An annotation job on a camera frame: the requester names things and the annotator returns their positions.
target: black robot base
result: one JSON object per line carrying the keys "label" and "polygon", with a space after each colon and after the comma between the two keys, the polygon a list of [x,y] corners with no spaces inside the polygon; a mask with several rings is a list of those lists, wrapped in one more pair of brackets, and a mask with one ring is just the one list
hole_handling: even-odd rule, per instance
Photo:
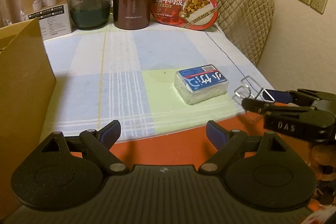
{"label": "black robot base", "polygon": [[276,133],[249,137],[213,121],[206,133],[218,151],[198,171],[129,171],[109,152],[120,136],[118,121],[79,137],[51,133],[13,174],[22,205],[4,224],[299,224],[312,213],[315,175]]}

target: circular pad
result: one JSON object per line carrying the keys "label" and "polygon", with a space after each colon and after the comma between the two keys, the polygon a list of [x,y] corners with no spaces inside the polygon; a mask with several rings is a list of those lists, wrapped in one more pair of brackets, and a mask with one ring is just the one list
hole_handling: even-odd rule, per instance
{"label": "circular pad", "polygon": [[97,165],[70,154],[60,160],[54,153],[27,159],[16,169],[11,185],[23,204],[38,210],[63,210],[88,201],[98,192],[102,173]]}
{"label": "circular pad", "polygon": [[253,177],[262,185],[281,187],[292,181],[293,174],[286,167],[269,164],[257,167],[253,172]]}
{"label": "circular pad", "polygon": [[238,200],[267,211],[301,207],[307,204],[316,187],[310,168],[285,152],[283,156],[275,152],[239,160],[229,166],[224,181]]}

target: product box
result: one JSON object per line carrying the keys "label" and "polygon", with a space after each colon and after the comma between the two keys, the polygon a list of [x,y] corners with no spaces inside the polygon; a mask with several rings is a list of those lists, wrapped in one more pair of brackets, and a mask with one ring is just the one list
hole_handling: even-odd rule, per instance
{"label": "product box", "polygon": [[55,84],[38,20],[0,28],[0,220],[18,206],[11,175],[39,143]]}
{"label": "product box", "polygon": [[26,20],[38,18],[43,40],[71,33],[68,0],[22,0]]}
{"label": "product box", "polygon": [[203,30],[215,23],[215,0],[152,0],[152,15],[162,24]]}
{"label": "product box", "polygon": [[184,102],[193,105],[224,94],[228,80],[215,66],[210,64],[177,71],[174,86]]}

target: orange surface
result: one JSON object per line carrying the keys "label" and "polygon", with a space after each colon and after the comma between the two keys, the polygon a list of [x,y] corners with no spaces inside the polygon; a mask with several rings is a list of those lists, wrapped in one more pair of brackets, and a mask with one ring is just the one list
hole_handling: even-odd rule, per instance
{"label": "orange surface", "polygon": [[[218,122],[227,130],[240,129],[253,136],[265,132],[263,119],[252,122],[246,114]],[[281,137],[304,159],[308,159],[308,144],[291,137]],[[196,170],[211,155],[215,147],[206,137],[205,126],[165,136],[115,144],[111,152],[129,168],[134,164],[186,165],[192,164]]]}

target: glass jar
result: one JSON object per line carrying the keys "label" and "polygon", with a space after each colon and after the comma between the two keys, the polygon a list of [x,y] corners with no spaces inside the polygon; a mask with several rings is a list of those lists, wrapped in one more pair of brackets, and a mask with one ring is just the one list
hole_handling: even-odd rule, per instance
{"label": "glass jar", "polygon": [[101,27],[109,21],[111,0],[70,0],[70,13],[79,29]]}

